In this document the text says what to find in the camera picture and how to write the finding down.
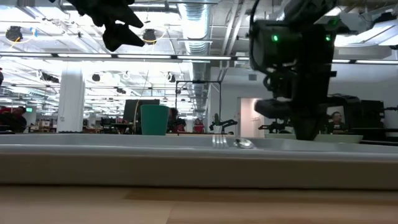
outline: green led light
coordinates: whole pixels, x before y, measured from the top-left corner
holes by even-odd
[[[277,35],[272,35],[272,41],[278,42],[279,41],[279,37]]]

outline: wooden surface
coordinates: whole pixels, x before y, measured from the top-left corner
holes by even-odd
[[[1,224],[393,224],[398,193],[0,187]]]

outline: light fixture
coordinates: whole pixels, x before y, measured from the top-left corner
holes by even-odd
[[[125,80],[129,80],[130,79],[129,71],[126,71],[125,73],[123,73],[123,79],[125,79]]]
[[[374,65],[398,65],[398,60],[357,60],[355,63]]]
[[[154,29],[145,29],[142,38],[145,40],[146,44],[154,45],[156,44],[156,35]]]
[[[99,74],[94,74],[91,79],[93,79],[94,82],[99,82],[101,80],[101,77]]]
[[[37,71],[36,71],[36,77],[37,77],[37,78],[42,78],[42,76],[43,76],[42,71],[41,71],[41,70],[37,70]]]
[[[175,76],[170,72],[167,72],[167,75],[165,77],[170,83],[175,83]]]
[[[58,54],[59,57],[77,57],[77,58],[111,58],[110,54]]]
[[[48,53],[20,53],[20,52],[1,52],[2,57],[51,57]]]
[[[224,56],[195,56],[195,55],[180,55],[178,59],[182,60],[231,60],[231,57]]]
[[[171,59],[169,55],[118,55],[119,58],[136,58],[136,59]]]
[[[334,59],[332,63],[349,63],[349,60]]]
[[[248,61],[248,60],[249,60],[249,57],[238,57],[236,60]]]
[[[12,42],[20,42],[23,39],[20,26],[10,26],[6,31],[6,38]]]
[[[126,91],[123,90],[122,88],[117,88],[116,92],[120,93],[120,94],[126,94]]]

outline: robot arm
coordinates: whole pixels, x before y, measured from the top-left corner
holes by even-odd
[[[292,0],[279,21],[254,21],[258,2],[251,12],[249,57],[252,68],[266,74],[264,86],[274,99],[258,101],[255,110],[272,119],[288,116],[297,139],[314,140],[331,103],[327,94],[329,80],[336,76],[331,63],[338,20],[315,22],[337,2]]]
[[[129,28],[129,25],[137,28],[144,26],[129,8],[134,0],[68,0],[68,2],[76,8],[81,16],[85,14],[90,16],[96,26],[105,26],[103,40],[108,50],[114,52],[122,44],[138,47],[145,45],[145,42]],[[117,24],[116,21],[122,21],[124,24]]]

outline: green cup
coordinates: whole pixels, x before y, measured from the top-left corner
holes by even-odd
[[[169,107],[162,105],[141,106],[141,129],[143,135],[165,136]]]

